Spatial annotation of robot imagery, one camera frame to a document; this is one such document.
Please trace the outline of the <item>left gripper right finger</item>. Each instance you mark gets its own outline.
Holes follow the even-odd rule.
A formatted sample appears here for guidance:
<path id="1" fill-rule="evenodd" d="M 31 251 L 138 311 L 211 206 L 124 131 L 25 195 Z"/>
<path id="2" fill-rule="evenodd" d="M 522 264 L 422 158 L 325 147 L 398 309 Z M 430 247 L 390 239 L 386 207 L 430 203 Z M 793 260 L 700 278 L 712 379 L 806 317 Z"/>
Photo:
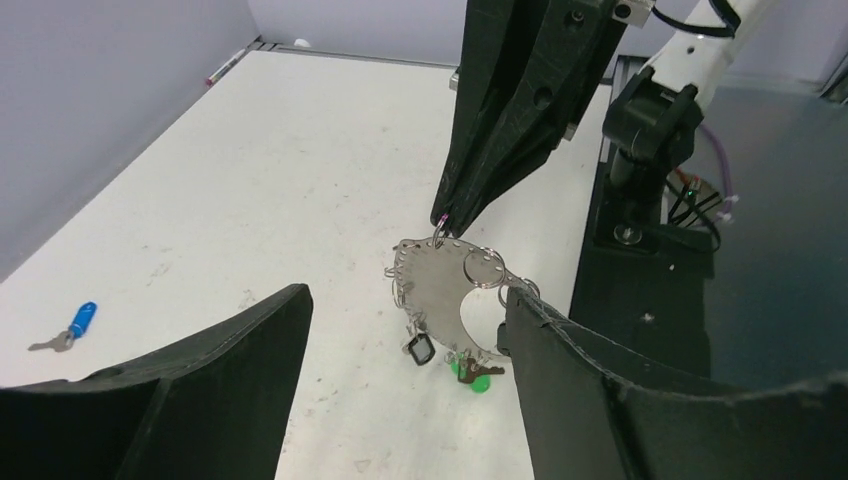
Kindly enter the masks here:
<path id="1" fill-rule="evenodd" d="M 747 391 L 645 357 L 511 289 L 505 330 L 538 479 L 843 479 L 847 376 Z"/>

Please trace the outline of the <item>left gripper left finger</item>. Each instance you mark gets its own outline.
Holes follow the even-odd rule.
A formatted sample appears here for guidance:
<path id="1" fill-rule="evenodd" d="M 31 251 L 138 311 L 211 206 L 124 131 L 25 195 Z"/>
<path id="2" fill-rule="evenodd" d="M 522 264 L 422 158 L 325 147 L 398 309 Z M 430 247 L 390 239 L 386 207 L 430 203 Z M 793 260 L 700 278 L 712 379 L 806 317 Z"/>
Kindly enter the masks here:
<path id="1" fill-rule="evenodd" d="M 292 284 L 78 380 L 1 392 L 5 479 L 272 479 L 313 299 Z"/>

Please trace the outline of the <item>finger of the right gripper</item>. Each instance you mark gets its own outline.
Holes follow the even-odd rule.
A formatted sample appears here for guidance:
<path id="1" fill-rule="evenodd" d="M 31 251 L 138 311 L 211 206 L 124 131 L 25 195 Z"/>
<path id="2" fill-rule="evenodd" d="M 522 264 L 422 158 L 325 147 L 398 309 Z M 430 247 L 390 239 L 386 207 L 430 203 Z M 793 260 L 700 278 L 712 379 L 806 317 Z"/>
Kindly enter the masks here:
<path id="1" fill-rule="evenodd" d="M 517 112 L 521 99 L 533 102 L 535 112 L 521 119 L 530 126 L 524 139 L 540 141 L 547 159 L 566 130 L 579 125 L 625 29 L 618 22 L 580 30 L 553 25 L 540 29 L 509 110 Z M 450 233 L 460 237 L 467 229 L 450 229 Z"/>
<path id="2" fill-rule="evenodd" d="M 522 117 L 536 108 L 509 105 L 548 14 L 547 1 L 471 1 L 465 14 L 449 150 L 430 221 L 467 229 L 483 210 L 547 159 L 540 141 L 525 141 Z"/>

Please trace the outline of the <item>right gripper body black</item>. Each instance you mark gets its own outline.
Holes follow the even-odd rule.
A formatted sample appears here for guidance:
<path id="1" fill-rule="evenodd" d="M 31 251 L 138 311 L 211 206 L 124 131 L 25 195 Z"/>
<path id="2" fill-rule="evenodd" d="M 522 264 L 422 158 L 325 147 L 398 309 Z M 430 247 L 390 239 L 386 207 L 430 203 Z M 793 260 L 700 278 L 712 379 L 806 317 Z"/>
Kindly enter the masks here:
<path id="1" fill-rule="evenodd" d="M 586 25 L 618 22 L 641 28 L 654 1 L 468 1 L 464 29 L 541 29 L 545 25 L 580 30 Z"/>

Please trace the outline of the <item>key with blue tag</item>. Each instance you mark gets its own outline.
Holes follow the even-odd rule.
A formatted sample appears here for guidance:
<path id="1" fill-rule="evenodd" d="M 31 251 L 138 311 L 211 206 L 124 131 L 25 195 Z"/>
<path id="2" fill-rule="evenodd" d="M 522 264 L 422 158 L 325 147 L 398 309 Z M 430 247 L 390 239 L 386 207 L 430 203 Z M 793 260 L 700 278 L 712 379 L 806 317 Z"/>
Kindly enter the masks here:
<path id="1" fill-rule="evenodd" d="M 28 347 L 29 351 L 53 350 L 61 353 L 70 350 L 75 341 L 84 336 L 93 320 L 98 306 L 94 302 L 83 304 L 74 315 L 67 328 L 56 337 L 47 342 L 34 343 Z"/>

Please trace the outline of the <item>metal key organizer plate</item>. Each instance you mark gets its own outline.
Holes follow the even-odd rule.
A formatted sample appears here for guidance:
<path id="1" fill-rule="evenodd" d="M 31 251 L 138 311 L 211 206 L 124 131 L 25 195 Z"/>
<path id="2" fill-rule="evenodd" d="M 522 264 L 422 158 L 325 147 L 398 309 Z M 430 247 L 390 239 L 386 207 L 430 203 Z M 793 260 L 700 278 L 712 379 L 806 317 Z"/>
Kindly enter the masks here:
<path id="1" fill-rule="evenodd" d="M 539 296 L 539 288 L 510 272 L 495 250 L 449 237 L 447 220 L 442 215 L 431 236 L 403 239 L 393 248 L 394 263 L 384 275 L 392 280 L 395 306 L 407 315 L 410 339 L 426 333 L 434 345 L 448 350 L 449 362 L 463 356 L 473 357 L 480 368 L 507 363 L 508 356 L 481 346 L 469 334 L 461 316 L 463 301 L 475 290 L 518 288 Z"/>

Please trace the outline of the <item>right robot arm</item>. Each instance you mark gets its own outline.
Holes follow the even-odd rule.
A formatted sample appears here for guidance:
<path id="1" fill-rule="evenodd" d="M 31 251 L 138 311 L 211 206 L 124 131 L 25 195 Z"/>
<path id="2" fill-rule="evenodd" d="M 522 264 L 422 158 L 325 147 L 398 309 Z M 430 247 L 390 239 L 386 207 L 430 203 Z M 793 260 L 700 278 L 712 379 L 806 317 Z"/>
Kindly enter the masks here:
<path id="1" fill-rule="evenodd" d="M 609 183 L 627 217 L 653 207 L 770 9 L 768 1 L 701 1 L 681 21 L 652 1 L 469 2 L 434 239 L 463 235 L 547 161 L 580 124 L 625 31 L 649 17 L 672 36 L 610 104 L 602 133 L 616 150 Z"/>

